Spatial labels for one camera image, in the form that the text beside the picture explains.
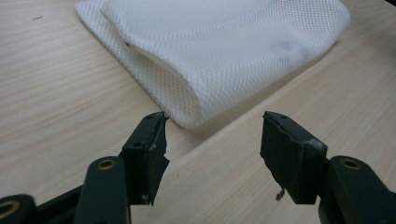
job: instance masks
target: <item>folded white cloth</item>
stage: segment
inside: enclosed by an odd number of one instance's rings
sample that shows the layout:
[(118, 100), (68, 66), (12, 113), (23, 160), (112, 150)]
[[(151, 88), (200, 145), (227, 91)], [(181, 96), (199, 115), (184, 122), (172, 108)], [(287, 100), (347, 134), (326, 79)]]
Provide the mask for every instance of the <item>folded white cloth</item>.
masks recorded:
[(86, 0), (76, 9), (186, 128), (318, 57), (350, 18), (338, 0)]

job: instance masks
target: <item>screw hole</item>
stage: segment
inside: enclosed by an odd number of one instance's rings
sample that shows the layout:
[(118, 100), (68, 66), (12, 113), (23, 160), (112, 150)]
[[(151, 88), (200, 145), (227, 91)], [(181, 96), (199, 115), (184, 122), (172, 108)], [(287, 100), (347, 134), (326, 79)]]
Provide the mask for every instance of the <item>screw hole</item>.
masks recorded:
[(18, 208), (20, 208), (20, 205), (20, 202), (14, 200), (0, 204), (0, 219), (12, 215), (18, 210)]
[(114, 160), (104, 160), (100, 161), (98, 164), (98, 169), (99, 170), (108, 170), (113, 168), (116, 165), (116, 161)]
[(361, 164), (353, 161), (353, 160), (349, 160), (349, 159), (341, 159), (340, 160), (341, 164), (343, 164), (346, 168), (352, 169), (352, 170), (359, 170), (361, 169)]

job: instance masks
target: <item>white towel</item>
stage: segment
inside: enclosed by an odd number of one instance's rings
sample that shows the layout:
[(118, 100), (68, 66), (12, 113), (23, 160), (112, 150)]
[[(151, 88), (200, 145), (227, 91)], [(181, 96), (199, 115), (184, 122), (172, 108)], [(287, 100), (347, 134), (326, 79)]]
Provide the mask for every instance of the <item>white towel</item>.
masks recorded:
[(350, 20), (338, 0), (86, 0), (76, 9), (185, 128), (318, 57)]

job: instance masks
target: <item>wooden table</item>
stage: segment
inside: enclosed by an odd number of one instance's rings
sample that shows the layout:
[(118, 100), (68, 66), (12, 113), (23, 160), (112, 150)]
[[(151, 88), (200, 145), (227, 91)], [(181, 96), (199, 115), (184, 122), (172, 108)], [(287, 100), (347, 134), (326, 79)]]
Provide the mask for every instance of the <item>wooden table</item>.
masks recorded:
[[(76, 2), (0, 2), (0, 197), (41, 204), (80, 185), (92, 161), (117, 155), (160, 110), (82, 25)], [(171, 163), (155, 205), (132, 207), (134, 223), (319, 223), (316, 205), (275, 201), (259, 155), (265, 110), (299, 122), (329, 158), (366, 161), (396, 190), (396, 7), (343, 2), (351, 23), (323, 57), (202, 128), (168, 122)]]

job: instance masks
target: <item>black plastic part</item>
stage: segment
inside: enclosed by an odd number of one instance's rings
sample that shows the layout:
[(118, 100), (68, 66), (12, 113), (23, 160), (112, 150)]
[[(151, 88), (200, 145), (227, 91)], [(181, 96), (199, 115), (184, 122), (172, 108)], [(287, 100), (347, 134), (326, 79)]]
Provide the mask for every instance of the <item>black plastic part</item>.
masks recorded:
[(329, 206), (323, 200), (320, 200), (318, 214), (321, 224), (346, 224), (340, 207)]
[(130, 223), (123, 160), (104, 157), (91, 163), (78, 199), (75, 224)]
[(25, 194), (2, 198), (0, 200), (0, 223), (35, 223), (35, 200)]
[[(370, 166), (354, 158), (336, 156), (331, 159), (328, 168), (328, 185), (345, 223), (396, 223), (394, 193), (385, 187)], [(322, 198), (322, 202), (325, 206), (328, 203), (325, 198)], [(320, 213), (320, 220), (326, 223), (330, 213), (326, 215), (326, 211), (320, 212), (319, 209)]]
[(169, 164), (164, 157), (166, 121), (163, 112), (144, 117), (122, 148), (129, 204), (154, 204)]
[(266, 111), (261, 155), (275, 181), (297, 204), (314, 204), (327, 146), (294, 120)]
[(79, 186), (38, 206), (38, 223), (72, 223), (81, 189), (82, 186)]

